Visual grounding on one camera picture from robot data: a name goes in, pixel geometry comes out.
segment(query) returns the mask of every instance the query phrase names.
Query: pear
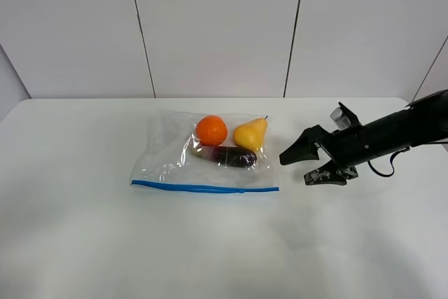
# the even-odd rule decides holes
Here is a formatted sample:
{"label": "pear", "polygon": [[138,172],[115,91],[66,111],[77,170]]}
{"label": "pear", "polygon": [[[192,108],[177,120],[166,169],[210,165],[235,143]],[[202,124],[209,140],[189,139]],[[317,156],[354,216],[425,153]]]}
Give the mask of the pear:
{"label": "pear", "polygon": [[257,118],[236,127],[233,132],[233,142],[235,145],[258,152],[263,147],[263,141],[265,140],[267,129],[266,118]]}

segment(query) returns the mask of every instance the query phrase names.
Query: white wall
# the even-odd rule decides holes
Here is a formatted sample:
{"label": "white wall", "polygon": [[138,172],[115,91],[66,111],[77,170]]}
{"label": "white wall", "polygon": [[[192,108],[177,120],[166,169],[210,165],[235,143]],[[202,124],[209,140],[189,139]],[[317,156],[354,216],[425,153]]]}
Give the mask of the white wall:
{"label": "white wall", "polygon": [[0,46],[0,120],[23,99],[29,98],[13,65]]}
{"label": "white wall", "polygon": [[298,0],[137,0],[157,97],[281,97]]}
{"label": "white wall", "polygon": [[423,85],[417,93],[416,99],[448,89],[448,46],[445,43],[433,67],[428,73]]}
{"label": "white wall", "polygon": [[134,0],[0,0],[0,42],[33,98],[152,97]]}
{"label": "white wall", "polygon": [[447,0],[302,0],[287,97],[410,101],[448,35]]}

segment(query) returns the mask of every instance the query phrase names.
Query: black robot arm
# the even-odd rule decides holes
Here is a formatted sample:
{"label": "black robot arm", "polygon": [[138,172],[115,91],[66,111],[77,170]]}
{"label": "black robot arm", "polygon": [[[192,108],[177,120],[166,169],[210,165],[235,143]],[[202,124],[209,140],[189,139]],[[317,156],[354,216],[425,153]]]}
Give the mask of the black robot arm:
{"label": "black robot arm", "polygon": [[361,125],[341,103],[330,117],[339,130],[329,133],[320,125],[310,127],[280,155],[282,165],[318,160],[318,148],[330,156],[330,162],[305,174],[307,185],[345,185],[347,179],[358,176],[355,166],[362,162],[447,138],[448,90],[412,102],[405,110],[367,125]]}

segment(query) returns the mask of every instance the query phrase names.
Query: blue zipper seal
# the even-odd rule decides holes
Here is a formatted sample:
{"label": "blue zipper seal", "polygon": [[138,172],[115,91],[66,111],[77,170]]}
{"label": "blue zipper seal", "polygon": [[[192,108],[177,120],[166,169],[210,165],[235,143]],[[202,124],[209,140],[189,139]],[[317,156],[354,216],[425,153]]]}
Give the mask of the blue zipper seal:
{"label": "blue zipper seal", "polygon": [[178,185],[173,183],[162,183],[144,180],[132,180],[131,185],[147,186],[162,190],[183,191],[192,193],[215,193],[215,194],[230,194],[230,193],[265,193],[278,192],[278,187],[267,188],[233,188],[233,187],[218,187],[207,185]]}

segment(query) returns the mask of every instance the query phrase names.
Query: orange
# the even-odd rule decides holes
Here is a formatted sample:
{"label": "orange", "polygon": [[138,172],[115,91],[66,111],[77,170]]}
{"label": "orange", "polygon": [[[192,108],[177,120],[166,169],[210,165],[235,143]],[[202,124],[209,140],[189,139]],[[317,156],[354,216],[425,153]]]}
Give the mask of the orange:
{"label": "orange", "polygon": [[205,146],[218,146],[227,138],[227,127],[218,116],[207,116],[196,126],[196,136]]}

